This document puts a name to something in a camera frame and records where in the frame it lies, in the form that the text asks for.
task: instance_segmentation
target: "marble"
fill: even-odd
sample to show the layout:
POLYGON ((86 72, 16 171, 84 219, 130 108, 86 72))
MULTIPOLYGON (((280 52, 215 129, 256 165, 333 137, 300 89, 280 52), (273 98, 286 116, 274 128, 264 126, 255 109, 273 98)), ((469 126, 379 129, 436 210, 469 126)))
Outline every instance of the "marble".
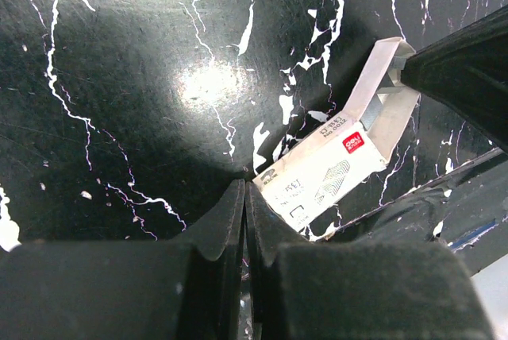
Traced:
MULTIPOLYGON (((505 0, 0 0, 0 245, 162 239, 344 105, 374 42, 505 0)), ((311 239, 494 147, 425 96, 390 167, 311 239)))

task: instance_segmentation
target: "box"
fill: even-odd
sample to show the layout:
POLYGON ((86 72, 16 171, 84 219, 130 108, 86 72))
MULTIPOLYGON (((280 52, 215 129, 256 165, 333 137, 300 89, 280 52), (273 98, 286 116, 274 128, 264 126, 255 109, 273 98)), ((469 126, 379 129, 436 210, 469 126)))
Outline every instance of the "box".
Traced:
POLYGON ((294 230, 386 169, 420 96, 400 82, 413 54, 400 37, 377 41, 344 109, 253 180, 294 230))

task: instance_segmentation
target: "small cardboard box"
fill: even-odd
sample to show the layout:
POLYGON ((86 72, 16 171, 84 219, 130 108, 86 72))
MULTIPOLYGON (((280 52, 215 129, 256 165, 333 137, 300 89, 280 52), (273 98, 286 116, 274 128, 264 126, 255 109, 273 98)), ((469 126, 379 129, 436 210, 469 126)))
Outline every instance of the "small cardboard box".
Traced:
POLYGON ((377 41, 344 109, 254 179, 294 230, 388 166, 420 96, 400 82, 413 54, 400 37, 377 41))

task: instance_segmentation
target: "red label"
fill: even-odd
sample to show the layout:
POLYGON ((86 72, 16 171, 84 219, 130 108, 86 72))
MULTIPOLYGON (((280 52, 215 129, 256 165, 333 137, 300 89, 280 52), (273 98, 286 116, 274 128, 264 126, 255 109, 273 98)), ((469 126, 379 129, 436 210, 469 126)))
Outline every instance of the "red label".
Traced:
POLYGON ((342 141, 344 147, 349 153, 355 152, 359 147, 365 144, 359 132, 355 132, 353 135, 342 141))

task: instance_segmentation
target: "open box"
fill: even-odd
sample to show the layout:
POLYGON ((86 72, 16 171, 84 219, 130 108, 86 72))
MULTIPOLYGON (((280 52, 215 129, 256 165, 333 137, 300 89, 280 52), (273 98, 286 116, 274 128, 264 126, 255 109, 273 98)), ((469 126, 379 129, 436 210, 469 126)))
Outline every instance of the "open box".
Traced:
POLYGON ((400 82, 414 53, 400 37, 377 41, 344 109, 253 180, 294 230, 386 169, 420 96, 400 82))

